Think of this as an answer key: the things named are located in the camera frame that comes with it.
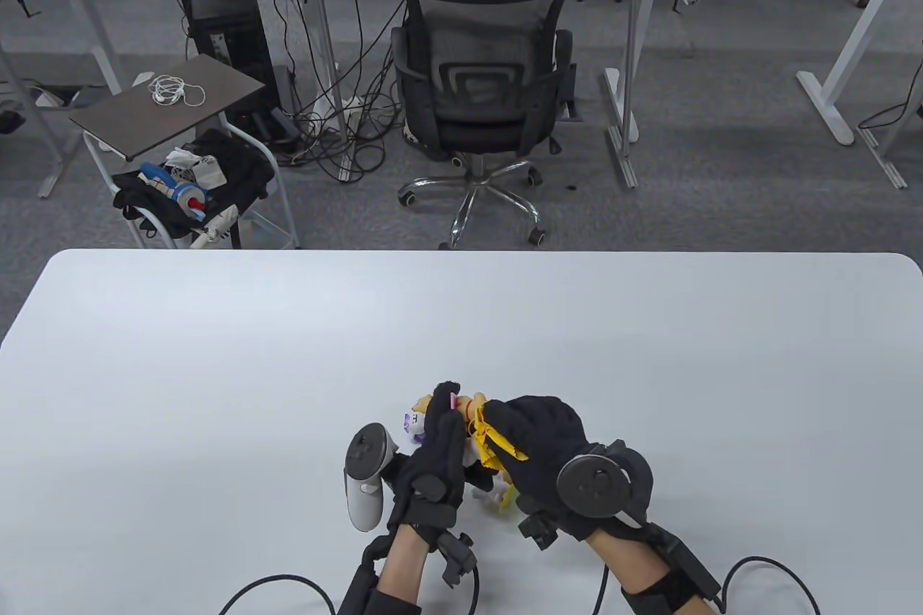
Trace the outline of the person's right hand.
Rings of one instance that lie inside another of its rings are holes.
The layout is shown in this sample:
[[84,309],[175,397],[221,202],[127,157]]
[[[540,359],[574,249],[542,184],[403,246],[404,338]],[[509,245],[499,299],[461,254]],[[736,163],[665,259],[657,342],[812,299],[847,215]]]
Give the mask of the person's right hand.
[[491,430],[525,456],[520,460],[494,438],[487,440],[521,495],[578,541],[609,531],[611,520],[574,513],[557,490],[558,474],[564,465],[591,449],[583,422],[569,404],[557,397],[524,395],[508,401],[491,399],[481,411]]

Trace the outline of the person's left hand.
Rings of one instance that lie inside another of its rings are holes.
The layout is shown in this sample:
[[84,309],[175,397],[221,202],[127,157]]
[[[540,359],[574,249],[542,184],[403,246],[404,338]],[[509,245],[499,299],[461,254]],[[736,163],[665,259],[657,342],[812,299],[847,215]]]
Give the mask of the person's left hand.
[[402,462],[392,485],[392,548],[398,548],[399,539],[409,539],[423,559],[454,526],[464,494],[466,427],[454,405],[458,393],[457,382],[436,385],[424,414],[424,440]]

